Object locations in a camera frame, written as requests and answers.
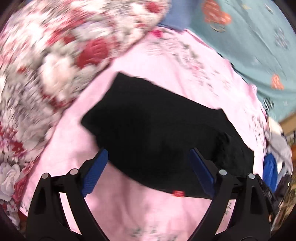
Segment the black pants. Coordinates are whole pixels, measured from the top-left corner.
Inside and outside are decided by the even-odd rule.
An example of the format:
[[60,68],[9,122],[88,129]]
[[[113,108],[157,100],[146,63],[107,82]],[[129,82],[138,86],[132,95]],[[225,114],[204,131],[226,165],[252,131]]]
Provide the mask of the black pants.
[[81,120],[109,161],[149,188],[207,198],[192,169],[196,148],[217,168],[235,176],[251,173],[254,152],[222,109],[211,109],[122,73]]

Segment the blue garment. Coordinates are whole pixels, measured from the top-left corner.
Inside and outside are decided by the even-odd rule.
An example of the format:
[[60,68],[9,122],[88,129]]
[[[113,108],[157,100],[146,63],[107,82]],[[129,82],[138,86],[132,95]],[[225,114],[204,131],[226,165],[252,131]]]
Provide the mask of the blue garment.
[[263,161],[263,181],[274,193],[278,181],[278,166],[272,153],[268,153]]

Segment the grey sweatpants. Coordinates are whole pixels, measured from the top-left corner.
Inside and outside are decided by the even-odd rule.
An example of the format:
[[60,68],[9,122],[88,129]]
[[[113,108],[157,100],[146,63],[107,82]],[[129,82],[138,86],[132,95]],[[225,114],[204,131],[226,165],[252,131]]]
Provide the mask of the grey sweatpants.
[[272,153],[277,163],[283,163],[287,168],[293,168],[292,150],[283,136],[271,133],[267,152]]

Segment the pink floral blanket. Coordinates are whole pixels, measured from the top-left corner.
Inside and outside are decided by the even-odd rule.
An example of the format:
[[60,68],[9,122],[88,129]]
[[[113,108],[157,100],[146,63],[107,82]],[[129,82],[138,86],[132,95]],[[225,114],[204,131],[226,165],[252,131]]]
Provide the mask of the pink floral blanket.
[[257,89],[190,32],[156,28],[102,72],[64,113],[34,167],[66,174],[109,153],[86,202],[110,240],[187,240],[210,204],[189,149],[234,175],[261,174],[266,114]]

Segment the red floral pillow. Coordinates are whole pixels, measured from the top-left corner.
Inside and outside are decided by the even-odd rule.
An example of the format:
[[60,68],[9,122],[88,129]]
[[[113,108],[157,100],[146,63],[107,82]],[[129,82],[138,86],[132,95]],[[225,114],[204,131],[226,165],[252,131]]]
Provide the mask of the red floral pillow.
[[32,1],[1,32],[1,206],[14,226],[63,111],[167,14],[170,1]]

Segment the teal heart-print bedsheet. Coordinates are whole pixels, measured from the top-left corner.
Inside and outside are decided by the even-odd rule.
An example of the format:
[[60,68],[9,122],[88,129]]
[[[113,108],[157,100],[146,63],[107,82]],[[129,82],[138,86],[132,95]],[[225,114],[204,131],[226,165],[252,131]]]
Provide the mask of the teal heart-print bedsheet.
[[274,1],[201,1],[190,30],[257,87],[273,119],[295,112],[295,32]]

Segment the blue plaid pillow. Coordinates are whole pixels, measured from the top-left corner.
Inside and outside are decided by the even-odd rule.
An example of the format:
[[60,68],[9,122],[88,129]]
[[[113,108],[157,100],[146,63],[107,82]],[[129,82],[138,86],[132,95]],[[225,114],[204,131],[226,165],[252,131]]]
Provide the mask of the blue plaid pillow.
[[158,24],[161,27],[167,27],[177,31],[184,30],[190,23],[192,10],[194,10],[195,1],[173,0],[171,7],[164,19]]

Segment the wooden bed frame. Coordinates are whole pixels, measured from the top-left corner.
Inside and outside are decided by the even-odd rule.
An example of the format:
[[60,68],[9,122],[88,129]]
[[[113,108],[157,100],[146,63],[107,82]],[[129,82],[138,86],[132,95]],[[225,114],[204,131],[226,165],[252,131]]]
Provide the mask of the wooden bed frame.
[[288,135],[296,130],[296,113],[280,122],[283,133]]

